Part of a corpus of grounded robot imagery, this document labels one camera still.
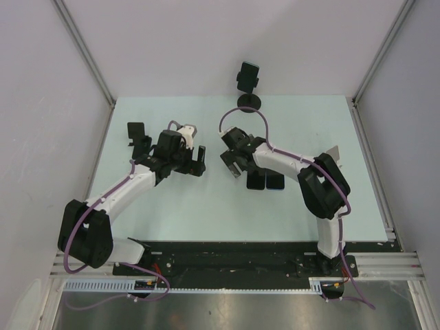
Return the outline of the blue-edged black phone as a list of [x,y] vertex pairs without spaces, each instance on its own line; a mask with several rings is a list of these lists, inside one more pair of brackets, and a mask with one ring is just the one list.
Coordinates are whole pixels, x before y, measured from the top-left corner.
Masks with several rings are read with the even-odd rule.
[[285,176],[276,173],[266,173],[265,187],[268,190],[284,190]]

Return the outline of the black folding phone stand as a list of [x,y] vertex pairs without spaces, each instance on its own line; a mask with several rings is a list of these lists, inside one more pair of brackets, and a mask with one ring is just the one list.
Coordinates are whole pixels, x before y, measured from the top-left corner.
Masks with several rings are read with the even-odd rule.
[[144,154],[149,154],[151,150],[152,139],[145,134],[143,122],[127,123],[128,138],[131,139],[129,146],[133,147],[131,159],[136,160]]

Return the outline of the black pole phone stand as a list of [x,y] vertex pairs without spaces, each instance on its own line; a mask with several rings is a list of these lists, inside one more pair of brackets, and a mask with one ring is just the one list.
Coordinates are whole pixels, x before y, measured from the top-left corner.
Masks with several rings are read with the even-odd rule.
[[237,107],[249,107],[259,110],[261,108],[261,99],[253,92],[252,93],[242,92],[242,94],[239,96],[237,100]]

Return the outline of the teal-edged phone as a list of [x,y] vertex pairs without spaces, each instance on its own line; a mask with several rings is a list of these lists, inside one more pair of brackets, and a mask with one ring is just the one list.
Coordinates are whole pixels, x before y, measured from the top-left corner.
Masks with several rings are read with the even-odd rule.
[[249,62],[242,62],[241,69],[236,77],[237,89],[247,94],[251,94],[254,88],[258,85],[258,74],[258,65]]

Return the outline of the white phone stand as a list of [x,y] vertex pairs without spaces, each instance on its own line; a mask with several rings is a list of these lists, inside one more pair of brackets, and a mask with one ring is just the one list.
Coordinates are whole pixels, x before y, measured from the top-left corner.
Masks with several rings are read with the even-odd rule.
[[340,161],[340,151],[338,145],[331,147],[329,150],[326,151],[326,154],[331,156],[336,163]]

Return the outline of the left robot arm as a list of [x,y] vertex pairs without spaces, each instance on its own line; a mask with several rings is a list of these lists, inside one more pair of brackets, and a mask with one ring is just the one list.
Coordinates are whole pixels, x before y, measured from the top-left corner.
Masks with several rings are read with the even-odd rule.
[[206,149],[200,146],[197,159],[193,159],[196,134],[196,126],[185,124],[163,130],[156,144],[144,133],[129,135],[133,153],[128,173],[107,191],[86,201],[73,199],[65,206],[58,248],[64,254],[68,274],[86,267],[98,269],[107,262],[127,264],[139,275],[151,269],[152,258],[145,254],[145,245],[113,237],[111,226],[140,195],[171,173],[202,176]]

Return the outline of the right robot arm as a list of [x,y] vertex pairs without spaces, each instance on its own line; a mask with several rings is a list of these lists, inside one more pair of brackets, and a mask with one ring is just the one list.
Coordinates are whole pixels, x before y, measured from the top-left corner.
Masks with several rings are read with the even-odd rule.
[[228,148],[221,159],[235,177],[247,173],[247,189],[282,190],[287,177],[299,184],[305,206],[317,220],[318,270],[325,276],[339,271],[345,255],[342,213],[351,189],[332,156],[303,158],[272,150],[265,138],[237,127],[219,135]]

